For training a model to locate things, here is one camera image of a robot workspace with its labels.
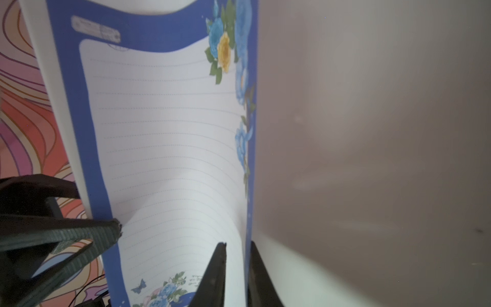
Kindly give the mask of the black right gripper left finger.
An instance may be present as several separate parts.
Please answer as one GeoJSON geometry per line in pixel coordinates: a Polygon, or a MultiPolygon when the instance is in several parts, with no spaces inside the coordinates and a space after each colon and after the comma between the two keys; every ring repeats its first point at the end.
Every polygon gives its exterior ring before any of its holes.
{"type": "Polygon", "coordinates": [[[226,243],[218,243],[189,307],[224,307],[226,243]]]}

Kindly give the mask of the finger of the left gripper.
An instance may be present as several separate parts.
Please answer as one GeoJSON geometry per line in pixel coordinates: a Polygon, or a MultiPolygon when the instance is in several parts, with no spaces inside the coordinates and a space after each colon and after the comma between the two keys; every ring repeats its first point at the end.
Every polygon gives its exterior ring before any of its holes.
{"type": "Polygon", "coordinates": [[[1,215],[1,306],[36,306],[76,272],[112,248],[121,237],[119,220],[56,219],[41,216],[1,215]],[[32,249],[20,263],[36,271],[31,256],[40,246],[65,241],[91,240],[78,252],[35,277],[22,278],[8,252],[32,249]]]}
{"type": "Polygon", "coordinates": [[[56,198],[79,199],[76,184],[42,174],[1,179],[2,214],[61,217],[56,198]]]}

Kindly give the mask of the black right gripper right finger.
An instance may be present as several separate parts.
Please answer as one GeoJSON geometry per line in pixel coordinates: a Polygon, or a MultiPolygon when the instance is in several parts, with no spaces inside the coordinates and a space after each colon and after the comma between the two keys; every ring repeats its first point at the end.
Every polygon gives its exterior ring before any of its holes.
{"type": "Polygon", "coordinates": [[[248,307],[284,307],[254,241],[249,262],[248,307]]]}

